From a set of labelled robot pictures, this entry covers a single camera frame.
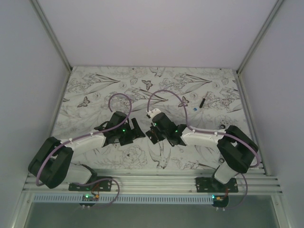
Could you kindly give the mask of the black fuse box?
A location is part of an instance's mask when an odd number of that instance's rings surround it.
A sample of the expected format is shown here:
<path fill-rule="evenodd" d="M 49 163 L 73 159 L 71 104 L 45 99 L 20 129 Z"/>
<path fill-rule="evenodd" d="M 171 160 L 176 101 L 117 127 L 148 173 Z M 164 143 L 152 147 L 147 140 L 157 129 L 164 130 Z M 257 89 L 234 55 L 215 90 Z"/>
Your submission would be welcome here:
<path fill-rule="evenodd" d="M 146 135 L 153 144 L 164 140 L 164 137 L 160 133 L 155 132 L 154 130 L 147 131 Z"/>

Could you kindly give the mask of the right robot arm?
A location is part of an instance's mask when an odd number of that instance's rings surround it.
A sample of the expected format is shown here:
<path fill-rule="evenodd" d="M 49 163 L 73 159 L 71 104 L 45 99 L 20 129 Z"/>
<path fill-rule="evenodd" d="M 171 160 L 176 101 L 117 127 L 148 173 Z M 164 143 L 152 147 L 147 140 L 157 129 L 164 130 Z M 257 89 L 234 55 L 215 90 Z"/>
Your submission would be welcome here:
<path fill-rule="evenodd" d="M 238 127 L 231 125 L 227 129 L 205 130 L 195 129 L 186 124 L 176 125 L 159 109 L 148 111 L 147 116 L 152 123 L 146 135 L 153 144 L 167 140 L 171 146 L 204 146 L 217 147 L 224 162 L 219 165 L 211 179 L 211 188 L 222 192 L 230 179 L 237 174 L 247 173 L 251 163 L 261 162 L 258 146 Z"/>

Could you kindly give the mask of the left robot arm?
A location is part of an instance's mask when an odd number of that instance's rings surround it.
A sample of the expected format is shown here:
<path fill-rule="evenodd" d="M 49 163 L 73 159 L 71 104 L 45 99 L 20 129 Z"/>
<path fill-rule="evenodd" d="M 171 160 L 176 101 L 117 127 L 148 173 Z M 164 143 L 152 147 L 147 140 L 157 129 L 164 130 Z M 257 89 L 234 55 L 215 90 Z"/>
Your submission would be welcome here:
<path fill-rule="evenodd" d="M 65 140 L 53 136 L 47 138 L 29 163 L 28 171 L 36 177 L 39 186 L 54 189 L 63 182 L 69 182 L 91 191 L 97 185 L 97 173 L 87 165 L 72 164 L 72 159 L 89 150 L 116 143 L 124 146 L 144 137 L 135 118 L 129 119 L 127 114 L 116 111 L 109 121 L 83 136 Z"/>

